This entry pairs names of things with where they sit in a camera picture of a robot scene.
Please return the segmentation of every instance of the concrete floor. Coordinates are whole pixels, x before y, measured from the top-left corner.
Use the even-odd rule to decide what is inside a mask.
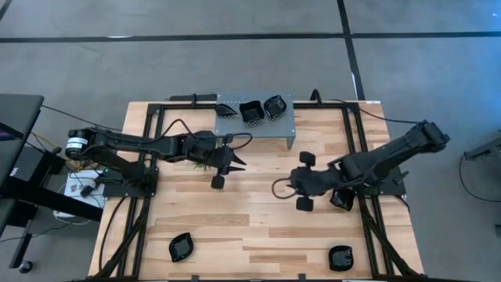
[[[501,2],[475,0],[345,1],[351,32],[500,31]],[[334,0],[13,0],[1,37],[117,36],[246,32],[341,32]],[[501,204],[461,187],[461,153],[501,129],[501,38],[354,40],[367,99],[390,118],[436,122],[452,141],[440,154],[401,168],[425,271],[432,277],[499,281]],[[233,42],[0,44],[0,92],[35,93],[45,104],[121,126],[129,101],[193,92],[281,90],[307,99],[354,99],[343,39]],[[85,124],[43,110],[34,131],[64,144]],[[388,124],[392,137],[408,125]],[[479,196],[501,199],[488,161],[467,162],[465,182]],[[34,232],[50,226],[48,211]],[[19,236],[10,228],[2,239]],[[87,274],[96,225],[69,226],[36,238],[20,275],[7,269],[15,242],[0,244],[0,280],[54,281]]]

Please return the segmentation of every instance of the wooden table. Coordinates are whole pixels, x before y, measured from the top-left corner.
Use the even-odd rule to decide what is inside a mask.
[[[129,104],[124,133],[142,135],[147,105]],[[383,116],[380,104],[361,102],[360,107]],[[182,118],[194,132],[213,130],[214,115],[213,110],[167,110],[163,125],[167,127],[176,118]],[[317,197],[315,210],[308,213],[295,209],[295,198],[283,201],[272,196],[272,181],[286,177],[300,165],[300,151],[316,154],[317,169],[325,169],[327,162],[348,153],[339,109],[295,110],[295,119],[297,138],[292,150],[286,149],[282,139],[255,139],[237,151],[246,161],[247,170],[226,176],[224,190],[211,189],[213,169],[194,169],[194,164],[188,161],[178,164],[159,161],[160,182],[151,201],[140,279],[190,279],[193,274],[200,275],[200,279],[294,279],[299,273],[312,279],[370,277],[358,203],[347,212],[332,206],[328,193]],[[384,121],[366,114],[362,114],[362,119],[370,150],[389,140]],[[169,135],[182,132],[185,131],[181,125],[175,125]],[[241,142],[243,139],[237,139],[232,145]],[[137,160],[136,154],[120,155]],[[282,186],[278,192],[285,194],[289,190]],[[122,241],[128,201],[122,204],[111,224],[103,264]],[[98,272],[99,247],[117,202],[118,199],[108,200],[104,208],[89,275]],[[380,197],[380,202],[390,242],[412,268],[422,272],[407,208],[391,196]],[[184,232],[192,234],[195,251],[187,260],[173,263],[168,245],[173,237]],[[375,237],[374,241],[383,273],[380,245]],[[343,273],[330,271],[327,258],[329,249],[339,244],[352,246],[355,258],[353,268]],[[134,250],[133,242],[126,274],[132,272]]]

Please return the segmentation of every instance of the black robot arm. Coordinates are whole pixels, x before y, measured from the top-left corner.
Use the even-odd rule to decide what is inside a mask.
[[[329,190],[339,190],[361,185],[381,184],[393,168],[421,153],[435,153],[445,148],[450,140],[435,123],[422,121],[399,137],[375,150],[346,155],[328,164],[325,171],[313,171],[315,156],[301,152],[304,167],[290,172],[290,185],[303,197],[323,195]]]
[[[167,162],[194,161],[218,169],[213,179],[213,188],[224,185],[222,175],[244,170],[231,166],[235,161],[245,165],[229,147],[232,136],[217,137],[210,131],[161,136],[155,139],[131,136],[102,130],[83,128],[70,130],[65,154],[72,160],[90,160],[118,172],[133,186],[151,184],[149,169],[142,162],[130,162],[116,155],[115,150],[145,153]]]

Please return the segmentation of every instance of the small black bowl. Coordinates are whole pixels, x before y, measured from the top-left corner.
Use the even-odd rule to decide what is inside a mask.
[[[273,96],[272,98],[267,99],[265,102],[265,112],[270,118],[276,118],[280,116],[283,112],[285,112],[286,108],[287,104],[280,95]]]
[[[169,244],[172,262],[180,262],[186,259],[193,252],[193,240],[189,233],[183,233],[172,239]]]
[[[241,103],[239,105],[240,113],[242,113],[243,122],[259,121],[265,118],[265,112],[261,107],[260,101],[250,101],[249,103]]]
[[[329,268],[333,271],[348,271],[353,267],[353,250],[339,245],[329,251]]]

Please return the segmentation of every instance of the gray metal tray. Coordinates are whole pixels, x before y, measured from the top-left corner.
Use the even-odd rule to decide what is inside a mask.
[[[240,113],[239,105],[250,101],[261,101],[264,109],[265,101],[273,96],[281,95],[287,104],[283,114],[271,119],[265,114],[260,121],[245,123]],[[216,115],[215,133],[223,136],[229,133],[249,132],[254,138],[286,138],[287,149],[290,150],[296,138],[296,123],[294,121],[294,99],[292,94],[280,92],[225,92],[218,94],[218,103],[224,103],[234,109],[238,115],[219,117]]]

